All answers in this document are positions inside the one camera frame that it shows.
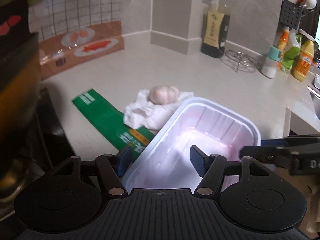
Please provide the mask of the red rectangular food container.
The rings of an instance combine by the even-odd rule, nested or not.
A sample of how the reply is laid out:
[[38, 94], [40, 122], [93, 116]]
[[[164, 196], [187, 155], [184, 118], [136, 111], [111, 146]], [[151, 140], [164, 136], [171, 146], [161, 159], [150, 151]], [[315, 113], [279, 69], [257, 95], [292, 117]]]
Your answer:
[[206, 155], [238, 161], [245, 146], [259, 146], [255, 124], [242, 115], [204, 98], [185, 100], [122, 178], [132, 189], [191, 189], [201, 181], [190, 161], [195, 145]]

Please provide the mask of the black gas stove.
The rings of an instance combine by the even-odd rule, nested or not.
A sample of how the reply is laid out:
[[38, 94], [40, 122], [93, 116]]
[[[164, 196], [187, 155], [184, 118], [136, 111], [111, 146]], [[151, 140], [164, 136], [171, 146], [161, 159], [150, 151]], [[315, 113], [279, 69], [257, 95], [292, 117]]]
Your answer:
[[28, 183], [74, 155], [44, 88], [29, 125], [1, 141], [1, 204], [13, 202]]

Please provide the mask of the crumpled white tissue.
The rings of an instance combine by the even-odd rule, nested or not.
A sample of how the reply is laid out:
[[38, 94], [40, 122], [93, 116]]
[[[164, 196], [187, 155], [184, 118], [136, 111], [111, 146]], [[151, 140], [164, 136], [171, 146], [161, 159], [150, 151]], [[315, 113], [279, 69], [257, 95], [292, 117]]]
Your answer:
[[178, 107], [187, 99], [194, 96], [193, 92], [181, 92], [178, 100], [167, 105], [156, 105], [149, 100], [150, 90], [138, 92], [134, 102], [125, 107], [123, 122], [132, 129], [145, 127], [159, 131], [170, 119]]

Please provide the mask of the garlic bulb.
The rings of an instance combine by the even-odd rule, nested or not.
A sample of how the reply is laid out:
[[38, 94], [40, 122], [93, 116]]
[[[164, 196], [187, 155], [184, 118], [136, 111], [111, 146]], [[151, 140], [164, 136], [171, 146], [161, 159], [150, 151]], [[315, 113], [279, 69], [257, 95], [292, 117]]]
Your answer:
[[173, 86], [155, 86], [149, 92], [149, 100], [156, 105], [167, 105], [178, 100], [180, 91]]

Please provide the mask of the teal lid salt shaker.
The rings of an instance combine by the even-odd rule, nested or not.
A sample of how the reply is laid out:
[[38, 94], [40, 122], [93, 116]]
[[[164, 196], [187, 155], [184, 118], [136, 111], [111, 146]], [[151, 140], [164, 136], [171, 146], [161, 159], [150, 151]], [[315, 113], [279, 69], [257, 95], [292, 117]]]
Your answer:
[[274, 79], [278, 71], [278, 63], [280, 62], [280, 57], [281, 57], [281, 51], [274, 46], [270, 46], [267, 58], [260, 72], [265, 77], [269, 79]]

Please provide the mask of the stainless steel sink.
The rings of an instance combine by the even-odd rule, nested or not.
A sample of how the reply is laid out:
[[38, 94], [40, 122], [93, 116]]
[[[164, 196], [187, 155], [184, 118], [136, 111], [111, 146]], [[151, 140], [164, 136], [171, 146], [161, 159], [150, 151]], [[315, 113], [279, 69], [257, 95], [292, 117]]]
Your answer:
[[307, 76], [308, 91], [315, 109], [317, 118], [320, 118], [320, 85], [319, 75], [309, 73]]

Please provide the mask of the black frying pan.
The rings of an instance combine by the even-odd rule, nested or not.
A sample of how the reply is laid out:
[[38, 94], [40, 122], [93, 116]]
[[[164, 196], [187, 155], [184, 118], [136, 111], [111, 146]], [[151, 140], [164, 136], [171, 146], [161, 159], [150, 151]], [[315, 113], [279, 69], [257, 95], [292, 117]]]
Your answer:
[[1, 138], [27, 126], [37, 106], [41, 66], [38, 33], [1, 45]]

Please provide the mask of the dark soy sauce bottle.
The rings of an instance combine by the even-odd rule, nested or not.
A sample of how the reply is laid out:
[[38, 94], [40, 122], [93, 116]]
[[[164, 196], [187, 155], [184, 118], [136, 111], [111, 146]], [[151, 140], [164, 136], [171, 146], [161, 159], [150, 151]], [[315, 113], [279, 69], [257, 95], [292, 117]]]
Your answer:
[[221, 58], [225, 52], [231, 6], [229, 0], [213, 0], [204, 15], [201, 53]]

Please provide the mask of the green white vegetable bag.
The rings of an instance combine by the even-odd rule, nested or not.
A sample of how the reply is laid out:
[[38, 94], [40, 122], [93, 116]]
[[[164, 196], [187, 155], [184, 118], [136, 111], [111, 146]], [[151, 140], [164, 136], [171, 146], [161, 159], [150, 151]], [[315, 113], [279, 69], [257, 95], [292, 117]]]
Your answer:
[[300, 55], [301, 42], [301, 35], [297, 34], [295, 29], [291, 29], [289, 33], [289, 40], [281, 60], [280, 70], [282, 72], [286, 74], [291, 72], [295, 59]]

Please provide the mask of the yellow detergent bottle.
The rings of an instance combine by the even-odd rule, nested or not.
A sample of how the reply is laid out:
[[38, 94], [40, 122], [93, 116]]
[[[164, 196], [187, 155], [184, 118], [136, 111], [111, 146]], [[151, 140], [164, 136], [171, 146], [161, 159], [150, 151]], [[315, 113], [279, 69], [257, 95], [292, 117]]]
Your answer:
[[309, 72], [314, 57], [314, 42], [307, 40], [301, 46], [300, 55], [293, 68], [293, 76], [300, 82], [303, 82]]

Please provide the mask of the orange detergent bottle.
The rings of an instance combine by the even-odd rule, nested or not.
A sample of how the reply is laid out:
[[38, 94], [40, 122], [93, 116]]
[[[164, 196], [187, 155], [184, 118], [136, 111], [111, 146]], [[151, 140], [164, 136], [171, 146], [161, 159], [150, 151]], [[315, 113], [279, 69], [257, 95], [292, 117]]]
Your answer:
[[281, 51], [282, 54], [284, 53], [284, 50], [285, 50], [286, 45], [288, 43], [289, 34], [290, 34], [290, 29], [289, 29], [289, 27], [285, 26], [282, 29], [281, 37], [277, 43], [277, 48]]

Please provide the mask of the white orange spoon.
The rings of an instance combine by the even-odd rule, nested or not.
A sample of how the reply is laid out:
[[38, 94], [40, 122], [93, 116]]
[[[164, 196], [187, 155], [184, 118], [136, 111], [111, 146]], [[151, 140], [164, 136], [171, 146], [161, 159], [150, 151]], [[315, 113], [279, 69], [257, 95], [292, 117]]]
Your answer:
[[307, 11], [312, 11], [317, 5], [317, 0], [297, 0], [297, 5]]

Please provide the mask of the cartoon kitchen wall sticker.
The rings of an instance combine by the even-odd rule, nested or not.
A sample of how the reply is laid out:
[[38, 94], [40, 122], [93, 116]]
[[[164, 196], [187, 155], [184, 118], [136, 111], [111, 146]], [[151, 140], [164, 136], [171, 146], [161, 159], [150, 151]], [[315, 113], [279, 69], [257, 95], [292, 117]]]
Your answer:
[[[8, 5], [14, 0], [1, 0]], [[42, 79], [124, 49], [122, 0], [25, 0], [38, 33]]]

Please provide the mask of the black perforated wall rack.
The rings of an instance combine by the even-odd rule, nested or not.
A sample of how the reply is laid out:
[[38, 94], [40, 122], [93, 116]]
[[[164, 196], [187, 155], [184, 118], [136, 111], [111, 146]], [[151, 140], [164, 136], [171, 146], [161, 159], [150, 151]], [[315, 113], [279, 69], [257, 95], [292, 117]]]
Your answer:
[[306, 15], [306, 11], [300, 6], [283, 0], [281, 3], [279, 22], [290, 29], [298, 30], [301, 19]]

